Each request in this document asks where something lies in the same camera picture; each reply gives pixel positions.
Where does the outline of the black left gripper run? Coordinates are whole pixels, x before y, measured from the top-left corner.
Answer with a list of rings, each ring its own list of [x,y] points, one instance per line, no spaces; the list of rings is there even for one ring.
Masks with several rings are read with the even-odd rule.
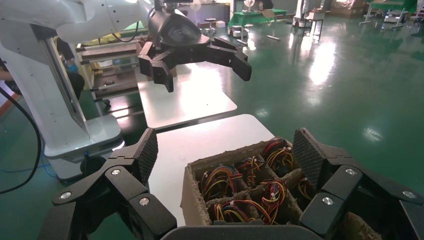
[[[209,37],[180,10],[153,10],[148,20],[152,42],[147,41],[138,55],[142,75],[155,84],[174,91],[171,69],[177,65],[209,62],[231,68],[243,81],[252,76],[252,66],[242,48],[221,37]]]

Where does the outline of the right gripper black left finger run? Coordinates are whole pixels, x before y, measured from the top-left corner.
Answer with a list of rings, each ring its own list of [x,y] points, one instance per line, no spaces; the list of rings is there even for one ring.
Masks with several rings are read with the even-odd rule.
[[[163,238],[177,227],[177,220],[149,190],[158,152],[152,128],[137,143],[115,150],[99,170],[53,198],[38,239],[87,240],[113,214],[138,240]]]

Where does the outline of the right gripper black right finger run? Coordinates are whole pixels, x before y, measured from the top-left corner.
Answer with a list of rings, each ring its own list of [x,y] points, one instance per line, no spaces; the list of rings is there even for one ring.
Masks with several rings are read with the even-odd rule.
[[[306,128],[293,137],[293,155],[315,191],[300,225],[332,240],[348,213],[360,216],[384,240],[424,237],[424,197],[363,167],[345,149],[316,140]]]

